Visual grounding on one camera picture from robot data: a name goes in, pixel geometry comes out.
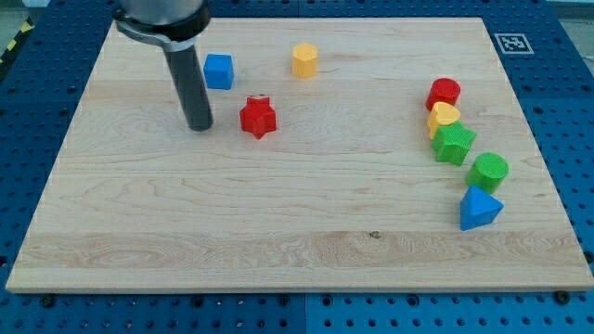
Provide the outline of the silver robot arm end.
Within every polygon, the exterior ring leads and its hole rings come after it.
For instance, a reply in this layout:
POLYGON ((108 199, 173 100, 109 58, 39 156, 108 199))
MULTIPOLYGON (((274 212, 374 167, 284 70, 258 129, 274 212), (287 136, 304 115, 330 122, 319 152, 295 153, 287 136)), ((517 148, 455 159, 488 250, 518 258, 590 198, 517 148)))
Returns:
POLYGON ((211 10, 207 0, 121 0, 114 19, 127 37, 178 52, 195 44, 210 23, 211 10))

